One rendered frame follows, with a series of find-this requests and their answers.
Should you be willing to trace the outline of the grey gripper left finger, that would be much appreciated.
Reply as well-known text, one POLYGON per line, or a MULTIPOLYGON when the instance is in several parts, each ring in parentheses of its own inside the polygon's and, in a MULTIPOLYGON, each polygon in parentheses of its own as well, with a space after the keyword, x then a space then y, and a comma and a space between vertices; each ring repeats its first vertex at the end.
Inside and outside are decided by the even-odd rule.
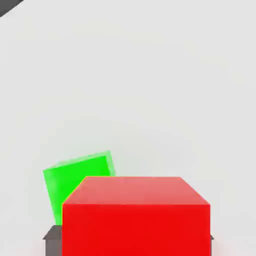
POLYGON ((43 237, 45 256, 62 256, 62 226, 53 225, 43 237))

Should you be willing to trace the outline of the small red cube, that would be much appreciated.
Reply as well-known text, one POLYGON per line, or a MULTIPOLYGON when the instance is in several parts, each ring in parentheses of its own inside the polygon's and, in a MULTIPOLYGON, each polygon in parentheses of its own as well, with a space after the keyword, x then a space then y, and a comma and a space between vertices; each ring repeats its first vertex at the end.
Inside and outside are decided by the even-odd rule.
POLYGON ((62 206, 62 256, 211 256, 210 226, 180 177, 87 177, 62 206))

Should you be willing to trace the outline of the small green cube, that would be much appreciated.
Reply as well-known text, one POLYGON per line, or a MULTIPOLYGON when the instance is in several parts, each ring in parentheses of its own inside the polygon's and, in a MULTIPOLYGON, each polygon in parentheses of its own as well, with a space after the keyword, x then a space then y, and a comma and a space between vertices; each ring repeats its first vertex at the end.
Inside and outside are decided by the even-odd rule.
POLYGON ((62 224, 63 203, 86 177, 115 175, 109 150, 62 161, 43 170, 55 224, 62 224))

